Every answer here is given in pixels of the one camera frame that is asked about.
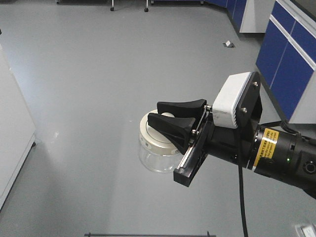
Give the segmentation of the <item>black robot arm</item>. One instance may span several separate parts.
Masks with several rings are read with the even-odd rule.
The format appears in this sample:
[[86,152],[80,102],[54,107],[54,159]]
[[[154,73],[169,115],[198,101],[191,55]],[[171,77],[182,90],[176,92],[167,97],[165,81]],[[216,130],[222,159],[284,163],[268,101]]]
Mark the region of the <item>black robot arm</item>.
[[284,121],[260,124],[258,72],[230,75],[214,103],[158,102],[148,124],[183,155],[174,180],[189,186],[208,155],[316,195],[316,142]]

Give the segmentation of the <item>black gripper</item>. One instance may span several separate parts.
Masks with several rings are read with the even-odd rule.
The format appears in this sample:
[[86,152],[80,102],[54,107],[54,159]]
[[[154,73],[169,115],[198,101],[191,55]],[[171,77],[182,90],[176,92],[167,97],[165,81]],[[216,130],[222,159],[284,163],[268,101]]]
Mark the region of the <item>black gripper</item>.
[[[165,136],[181,154],[185,154],[173,171],[175,182],[188,187],[208,155],[247,167],[262,114],[260,86],[259,73],[251,72],[237,104],[236,129],[215,126],[211,111],[190,147],[195,118],[202,116],[207,101],[157,102],[158,114],[148,114],[149,126]],[[163,113],[173,114],[175,118],[161,115]]]

